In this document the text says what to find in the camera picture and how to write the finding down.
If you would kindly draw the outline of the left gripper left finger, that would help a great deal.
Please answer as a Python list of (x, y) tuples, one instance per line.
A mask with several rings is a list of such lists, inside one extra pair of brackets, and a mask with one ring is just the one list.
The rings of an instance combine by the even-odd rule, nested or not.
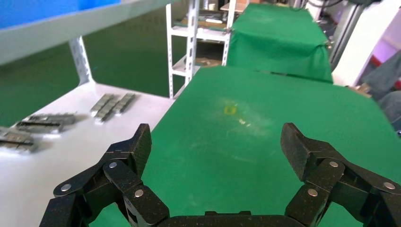
[(55, 187), (40, 226), (87, 227), (113, 203), (133, 227), (160, 225), (169, 209), (141, 179), (151, 147), (150, 126), (141, 123), (133, 137), (112, 144), (95, 165)]

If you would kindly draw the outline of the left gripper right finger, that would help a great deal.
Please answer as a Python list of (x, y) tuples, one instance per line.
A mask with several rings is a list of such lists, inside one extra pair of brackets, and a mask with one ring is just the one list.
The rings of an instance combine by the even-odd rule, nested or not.
[(365, 227), (400, 226), (398, 183), (351, 163), (331, 144), (306, 137), (293, 123), (283, 125), (280, 145), (303, 183), (285, 209), (287, 217), (315, 227), (336, 203)]

